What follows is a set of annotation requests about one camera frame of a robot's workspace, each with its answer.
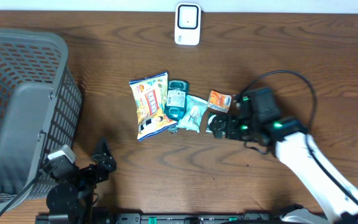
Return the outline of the green small box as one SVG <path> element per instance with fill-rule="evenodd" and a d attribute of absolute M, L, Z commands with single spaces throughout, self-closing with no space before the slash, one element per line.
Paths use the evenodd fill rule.
<path fill-rule="evenodd" d="M 212 129 L 211 129 L 211 123 L 213 121 L 213 119 L 216 117 L 216 113 L 212 113 L 212 112 L 209 112 L 208 114 L 208 120 L 207 120 L 207 126 L 206 126 L 206 132 L 207 133 L 212 133 Z"/>

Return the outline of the small white red packet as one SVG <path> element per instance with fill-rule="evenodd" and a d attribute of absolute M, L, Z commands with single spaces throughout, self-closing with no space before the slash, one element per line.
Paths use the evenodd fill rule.
<path fill-rule="evenodd" d="M 231 101 L 231 95 L 225 95 L 211 90 L 208 98 L 208 107 L 216 111 L 227 113 L 231 107 Z"/>

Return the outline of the teal wet wipes pack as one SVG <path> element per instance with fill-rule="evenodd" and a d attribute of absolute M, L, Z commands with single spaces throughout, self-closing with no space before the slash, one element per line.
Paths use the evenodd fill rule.
<path fill-rule="evenodd" d="M 177 128 L 200 132 L 201 120 L 208 109 L 208 102 L 197 96 L 186 96 L 186 112 L 179 120 Z"/>

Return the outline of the teal mouthwash bottle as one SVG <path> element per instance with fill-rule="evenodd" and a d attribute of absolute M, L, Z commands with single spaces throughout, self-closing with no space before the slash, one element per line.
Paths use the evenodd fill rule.
<path fill-rule="evenodd" d="M 168 82 L 167 102 L 164 113 L 171 120 L 179 122 L 184 117 L 189 87 L 189 83 L 185 80 L 170 80 Z"/>

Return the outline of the yellow snack bag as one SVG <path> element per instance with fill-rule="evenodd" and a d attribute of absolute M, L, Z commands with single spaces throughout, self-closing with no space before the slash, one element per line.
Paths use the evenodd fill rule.
<path fill-rule="evenodd" d="M 178 122 L 170 119 L 164 112 L 168 100 L 167 72 L 131 80 L 129 86 L 136 104 L 138 141 L 177 125 Z"/>

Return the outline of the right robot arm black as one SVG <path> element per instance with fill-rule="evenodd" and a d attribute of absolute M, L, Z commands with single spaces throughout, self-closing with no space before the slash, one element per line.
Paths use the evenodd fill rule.
<path fill-rule="evenodd" d="M 308 129 L 294 117 L 283 117 L 269 88 L 241 93 L 238 111 L 216 114 L 208 122 L 215 138 L 256 142 L 273 148 L 308 189 L 329 223 L 358 223 L 358 189 L 324 156 Z"/>

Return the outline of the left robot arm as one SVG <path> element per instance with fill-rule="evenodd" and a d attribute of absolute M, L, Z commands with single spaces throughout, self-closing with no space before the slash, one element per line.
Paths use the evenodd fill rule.
<path fill-rule="evenodd" d="M 110 153 L 108 142 L 101 138 L 91 156 L 94 164 L 79 168 L 76 155 L 64 144 L 52 150 L 44 171 L 56 180 L 57 185 L 49 191 L 46 204 L 49 214 L 38 216 L 37 221 L 46 223 L 114 223 L 114 216 L 103 207 L 97 207 L 95 189 L 98 183 L 107 181 L 117 168 Z"/>

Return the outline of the white barcode scanner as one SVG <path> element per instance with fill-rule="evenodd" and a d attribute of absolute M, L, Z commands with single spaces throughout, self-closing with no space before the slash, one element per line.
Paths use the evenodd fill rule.
<path fill-rule="evenodd" d="M 175 11 L 174 41 L 178 45 L 198 45 L 201 36 L 201 7 L 181 2 Z"/>

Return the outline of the grey plastic shopping basket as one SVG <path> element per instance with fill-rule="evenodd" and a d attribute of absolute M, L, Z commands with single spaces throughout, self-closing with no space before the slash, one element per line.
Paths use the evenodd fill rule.
<path fill-rule="evenodd" d="M 38 171 L 51 150 L 73 144 L 82 107 L 67 61 L 53 33 L 0 29 L 0 211 L 55 186 Z"/>

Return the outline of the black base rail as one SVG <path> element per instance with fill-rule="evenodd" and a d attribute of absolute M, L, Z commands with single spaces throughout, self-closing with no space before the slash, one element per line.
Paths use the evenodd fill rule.
<path fill-rule="evenodd" d="M 139 214 L 97 212 L 88 223 L 99 224 L 219 224 L 219 223 L 283 223 L 268 213 L 245 214 Z"/>

